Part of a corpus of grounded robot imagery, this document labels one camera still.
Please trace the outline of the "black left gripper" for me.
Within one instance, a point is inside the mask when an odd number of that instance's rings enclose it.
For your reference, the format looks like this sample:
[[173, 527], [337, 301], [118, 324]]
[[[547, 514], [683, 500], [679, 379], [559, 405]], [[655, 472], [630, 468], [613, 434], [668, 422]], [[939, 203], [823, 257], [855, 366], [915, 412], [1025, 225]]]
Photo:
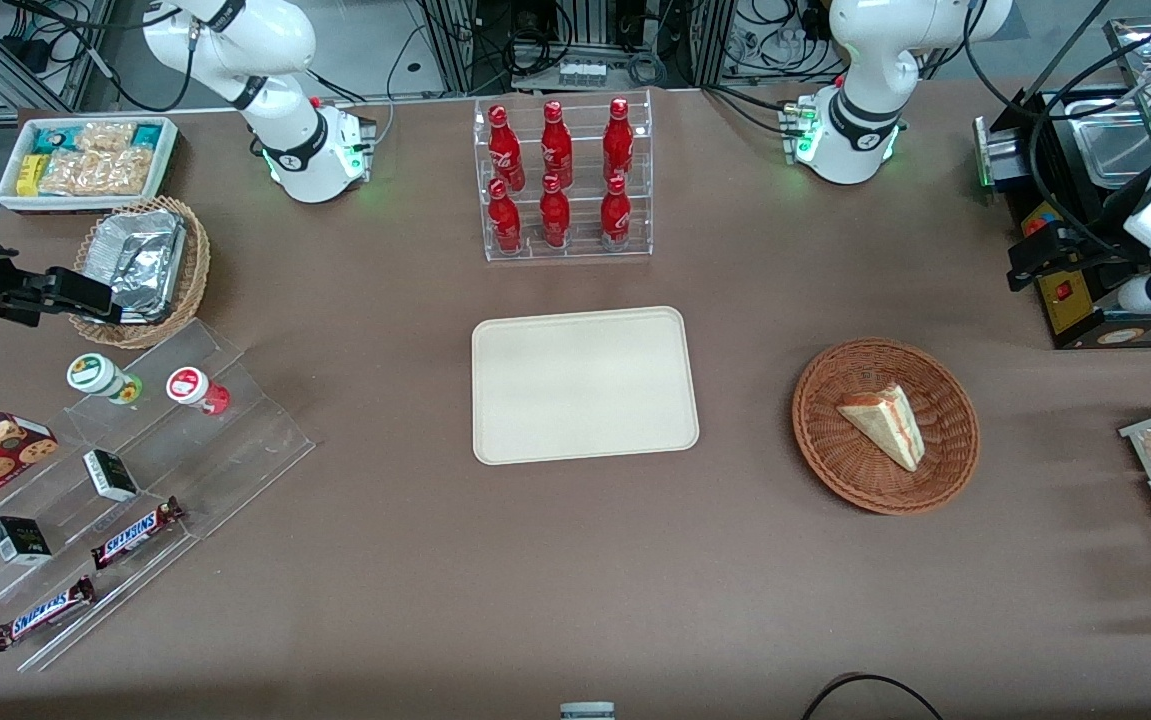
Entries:
[[1136, 277], [1136, 263], [1067, 225], [1041, 225], [1027, 233], [1026, 265], [1011, 266], [1006, 283], [1017, 293], [1058, 271], [1081, 273], [1088, 284], [1111, 291]]

